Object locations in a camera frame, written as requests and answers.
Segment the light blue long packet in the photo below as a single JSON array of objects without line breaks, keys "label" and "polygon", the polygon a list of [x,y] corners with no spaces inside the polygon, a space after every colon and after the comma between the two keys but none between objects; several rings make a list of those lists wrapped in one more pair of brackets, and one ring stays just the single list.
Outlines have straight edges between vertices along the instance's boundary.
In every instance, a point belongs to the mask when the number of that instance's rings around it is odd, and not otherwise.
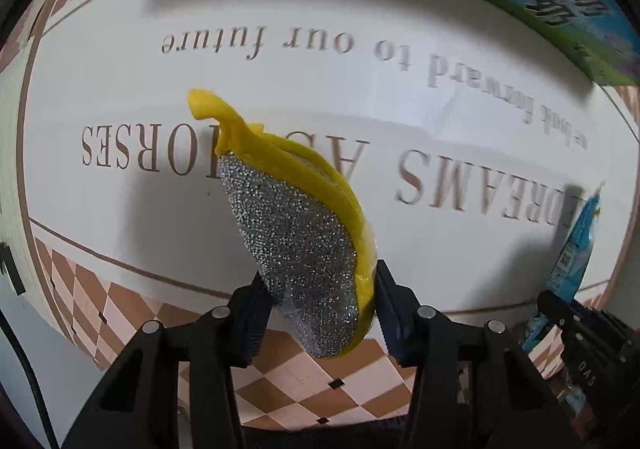
[{"label": "light blue long packet", "polygon": [[[544,291],[551,291],[565,303],[573,301],[582,285],[582,279],[590,261],[594,241],[597,237],[601,213],[601,184],[582,207],[563,247],[556,259]],[[525,353],[533,349],[544,339],[551,329],[549,317],[540,305],[529,318],[521,347]]]}]

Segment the checkered table mat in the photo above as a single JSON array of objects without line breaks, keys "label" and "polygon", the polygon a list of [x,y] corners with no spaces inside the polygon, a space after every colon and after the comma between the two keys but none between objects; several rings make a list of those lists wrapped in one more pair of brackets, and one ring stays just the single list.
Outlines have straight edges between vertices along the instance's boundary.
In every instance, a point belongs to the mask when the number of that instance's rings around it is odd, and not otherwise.
[{"label": "checkered table mat", "polygon": [[396,417],[373,274],[498,319],[608,295],[639,200],[639,27],[616,0],[1,0],[1,238],[75,353],[114,365],[261,276],[246,426]]}]

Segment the yellow silver scouring sponge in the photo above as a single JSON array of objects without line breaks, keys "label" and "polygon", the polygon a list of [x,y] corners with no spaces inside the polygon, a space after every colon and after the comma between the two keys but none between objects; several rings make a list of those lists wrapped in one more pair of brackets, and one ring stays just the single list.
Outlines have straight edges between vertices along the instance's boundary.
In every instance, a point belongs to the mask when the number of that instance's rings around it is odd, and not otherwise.
[{"label": "yellow silver scouring sponge", "polygon": [[316,358],[352,351],[374,316],[376,243],[346,178],[317,151],[248,123],[224,99],[188,93],[219,126],[219,178],[274,306]]}]

